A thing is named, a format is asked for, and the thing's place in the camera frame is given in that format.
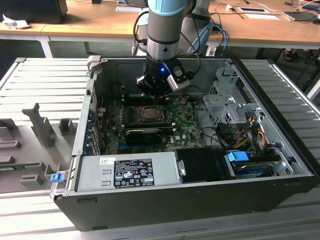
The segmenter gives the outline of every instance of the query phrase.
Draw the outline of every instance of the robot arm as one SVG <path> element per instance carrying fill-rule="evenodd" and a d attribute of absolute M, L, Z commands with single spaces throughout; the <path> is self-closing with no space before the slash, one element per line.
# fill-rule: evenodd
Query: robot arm
<path fill-rule="evenodd" d="M 163 96 L 189 85 L 177 59 L 182 23 L 196 6 L 196 0 L 148 0 L 147 56 L 144 75 L 137 86 L 148 95 Z"/>

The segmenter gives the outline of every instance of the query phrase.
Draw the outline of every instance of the paper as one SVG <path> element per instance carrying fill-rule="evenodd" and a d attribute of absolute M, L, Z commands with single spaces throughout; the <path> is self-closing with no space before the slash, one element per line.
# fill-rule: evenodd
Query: paper
<path fill-rule="evenodd" d="M 139 13 L 141 11 L 141 7 L 131 7 L 131 6 L 117 6 L 115 8 L 116 12 L 129 12 L 129 13 Z"/>
<path fill-rule="evenodd" d="M 6 17 L 4 14 L 2 23 L 9 29 L 24 29 L 29 28 L 30 25 L 25 20 L 13 20 Z"/>
<path fill-rule="evenodd" d="M 262 19 L 262 20 L 280 20 L 274 15 L 265 15 L 265 14 L 251 14 L 246 13 L 245 14 L 250 19 Z"/>

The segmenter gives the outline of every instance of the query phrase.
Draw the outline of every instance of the wooden desk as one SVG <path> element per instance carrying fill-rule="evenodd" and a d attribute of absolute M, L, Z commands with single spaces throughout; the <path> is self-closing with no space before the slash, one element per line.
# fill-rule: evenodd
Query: wooden desk
<path fill-rule="evenodd" d="M 31 23 L 29 28 L 9 29 L 0 23 L 0 34 L 7 35 L 41 35 L 41 30 L 45 27 L 45 23 Z"/>
<path fill-rule="evenodd" d="M 241 7 L 250 8 L 264 8 L 252 0 L 249 0 L 250 4 L 246 4 L 241 1 Z M 262 20 L 262 19 L 249 19 L 245 14 L 241 16 L 233 13 L 232 11 L 226 11 L 226 3 L 236 6 L 239 0 L 216 0 L 212 2 L 209 11 L 211 13 L 224 13 L 221 14 L 221 22 L 223 29 L 229 34 L 229 45 L 231 46 L 243 46 L 243 47 L 273 47 L 273 48 L 299 48 L 299 49 L 318 49 L 320 47 L 320 25 L 313 24 L 311 22 L 291 22 L 291 20 L 282 14 L 280 11 L 294 12 L 295 8 L 285 5 L 285 0 L 255 0 L 255 2 L 264 4 L 271 9 L 270 13 L 276 15 L 280 20 Z M 294 5 L 301 6 L 301 1 L 294 0 Z M 217 14 L 212 15 L 213 20 L 219 23 Z M 215 32 L 211 34 L 209 40 L 212 42 L 220 41 L 221 33 Z"/>
<path fill-rule="evenodd" d="M 290 22 L 282 12 L 267 9 L 280 20 L 249 19 L 242 14 L 242 19 L 231 11 L 226 12 L 224 4 L 238 5 L 251 8 L 265 8 L 253 0 L 246 4 L 241 0 L 215 0 L 209 10 L 221 13 L 223 29 L 229 34 L 229 46 L 264 47 L 264 48 L 295 48 L 318 49 L 320 45 L 320 26 L 311 22 Z M 269 8 L 279 11 L 294 11 L 295 8 L 284 4 L 285 0 L 255 0 Z M 301 1 L 293 0 L 296 6 Z M 68 14 L 63 24 L 31 24 L 31 28 L 9 30 L 0 24 L 0 39 L 38 40 L 44 54 L 52 58 L 50 41 L 85 42 L 86 52 L 90 52 L 88 42 L 131 43 L 133 41 L 133 24 L 138 16 L 137 12 L 116 12 L 119 6 L 113 2 L 92 4 L 90 0 L 67 0 Z M 217 14 L 212 15 L 214 21 L 219 22 Z M 213 31 L 209 38 L 211 49 L 220 43 L 222 34 Z"/>
<path fill-rule="evenodd" d="M 67 0 L 68 13 L 63 24 L 47 24 L 41 33 L 47 36 L 130 38 L 137 12 L 118 12 L 116 2 L 92 4 Z"/>

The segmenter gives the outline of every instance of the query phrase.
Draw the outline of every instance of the power supply label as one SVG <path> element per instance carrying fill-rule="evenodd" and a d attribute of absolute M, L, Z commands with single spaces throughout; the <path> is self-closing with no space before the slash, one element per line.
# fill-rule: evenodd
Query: power supply label
<path fill-rule="evenodd" d="M 155 185 L 151 159 L 114 161 L 113 186 L 117 189 Z"/>

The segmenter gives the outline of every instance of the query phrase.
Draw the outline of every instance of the blue latch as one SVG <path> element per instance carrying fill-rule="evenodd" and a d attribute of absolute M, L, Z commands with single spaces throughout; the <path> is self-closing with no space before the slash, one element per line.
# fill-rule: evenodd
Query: blue latch
<path fill-rule="evenodd" d="M 63 183 L 64 182 L 65 173 L 53 173 L 51 174 L 50 182 L 51 183 Z"/>
<path fill-rule="evenodd" d="M 232 151 L 227 154 L 227 157 L 230 162 L 249 161 L 245 151 Z"/>

